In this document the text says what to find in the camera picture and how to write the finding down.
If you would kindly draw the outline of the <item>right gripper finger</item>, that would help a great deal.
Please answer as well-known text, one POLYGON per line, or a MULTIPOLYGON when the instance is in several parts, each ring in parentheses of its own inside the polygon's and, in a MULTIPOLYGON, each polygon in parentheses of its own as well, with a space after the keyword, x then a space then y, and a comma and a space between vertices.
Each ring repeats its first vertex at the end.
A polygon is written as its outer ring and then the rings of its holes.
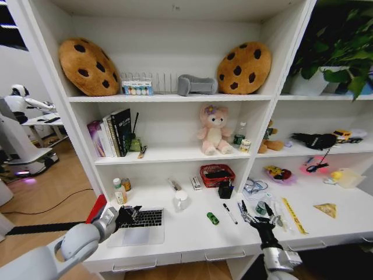
POLYGON ((249 214, 246 204, 243 199, 239 203, 239 208, 240 208, 241 216, 246 223, 253 224, 253 223, 258 222, 256 218, 254 218, 252 215, 249 214))
POLYGON ((279 215, 275 215, 274 212, 272 211, 271 207, 266 202, 264 203, 264 205, 265 205, 265 208, 266 208, 266 212, 269 216, 270 223, 282 227, 281 217, 279 215))

